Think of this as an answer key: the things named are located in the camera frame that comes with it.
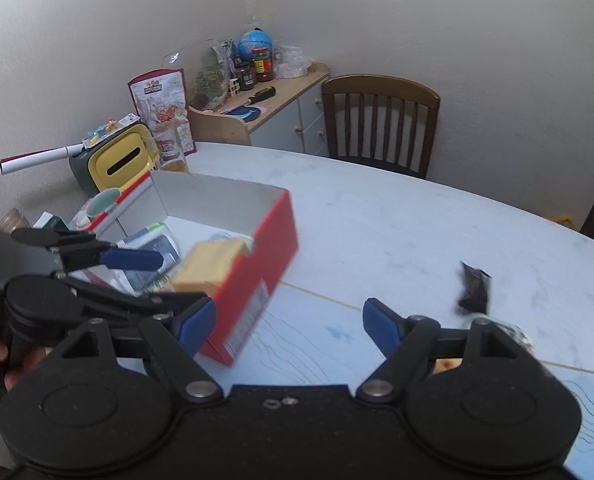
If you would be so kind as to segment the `person's left hand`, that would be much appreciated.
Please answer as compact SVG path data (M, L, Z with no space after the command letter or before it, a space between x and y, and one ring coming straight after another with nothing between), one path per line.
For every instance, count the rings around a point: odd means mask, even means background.
M20 381L20 378L22 378L28 370L31 370L41 362L50 352L51 350L46 347L34 347L28 349L22 357L20 365L11 368L4 375L3 385L4 388L6 388L6 391L11 391ZM0 363L3 363L8 355L8 347L0 340Z

